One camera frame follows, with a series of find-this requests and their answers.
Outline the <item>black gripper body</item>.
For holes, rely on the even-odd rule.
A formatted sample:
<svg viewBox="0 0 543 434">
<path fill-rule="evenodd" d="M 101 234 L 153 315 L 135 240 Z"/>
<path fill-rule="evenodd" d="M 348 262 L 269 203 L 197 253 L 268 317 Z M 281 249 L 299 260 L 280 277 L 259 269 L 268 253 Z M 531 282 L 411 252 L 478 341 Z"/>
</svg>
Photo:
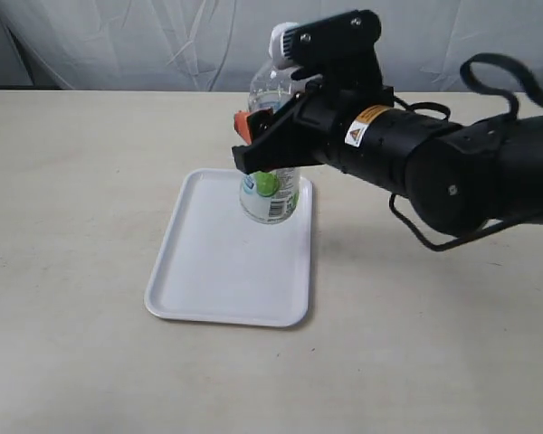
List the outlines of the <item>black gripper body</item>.
<svg viewBox="0 0 543 434">
<path fill-rule="evenodd" d="M 359 89 L 332 89 L 323 84 L 306 85 L 293 115 L 296 165 L 327 165 L 335 161 L 352 120 L 363 109 L 375 105 L 392 107 L 394 88 L 384 85 L 365 93 Z"/>
</svg>

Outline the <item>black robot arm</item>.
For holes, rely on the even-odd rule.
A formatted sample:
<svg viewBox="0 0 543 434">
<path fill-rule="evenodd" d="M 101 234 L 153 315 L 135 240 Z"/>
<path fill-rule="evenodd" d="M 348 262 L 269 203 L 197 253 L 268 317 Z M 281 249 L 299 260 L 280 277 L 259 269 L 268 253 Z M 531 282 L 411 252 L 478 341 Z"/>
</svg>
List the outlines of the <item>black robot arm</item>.
<svg viewBox="0 0 543 434">
<path fill-rule="evenodd" d="M 394 105 L 393 91 L 308 88 L 238 122 L 243 173 L 328 165 L 407 199 L 430 228 L 543 224 L 543 115 L 514 109 L 468 126 Z"/>
</svg>

